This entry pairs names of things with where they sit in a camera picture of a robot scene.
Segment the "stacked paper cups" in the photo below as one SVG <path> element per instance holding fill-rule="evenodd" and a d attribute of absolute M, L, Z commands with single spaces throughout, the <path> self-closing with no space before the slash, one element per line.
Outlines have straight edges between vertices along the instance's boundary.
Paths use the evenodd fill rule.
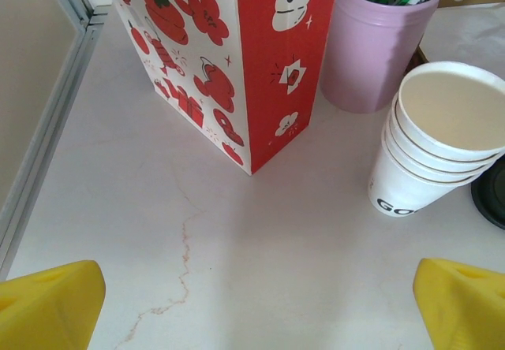
<path fill-rule="evenodd" d="M 459 62 L 403 79 L 382 129 L 368 196 L 384 214 L 413 214 L 477 179 L 505 154 L 505 81 Z"/>

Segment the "pink cup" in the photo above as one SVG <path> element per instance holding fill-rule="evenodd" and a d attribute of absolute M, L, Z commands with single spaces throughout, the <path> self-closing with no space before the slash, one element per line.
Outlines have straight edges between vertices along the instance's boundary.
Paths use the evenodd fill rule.
<path fill-rule="evenodd" d="M 326 99 L 357 114 L 386 106 L 438 3 L 386 6 L 336 0 L 321 73 Z"/>

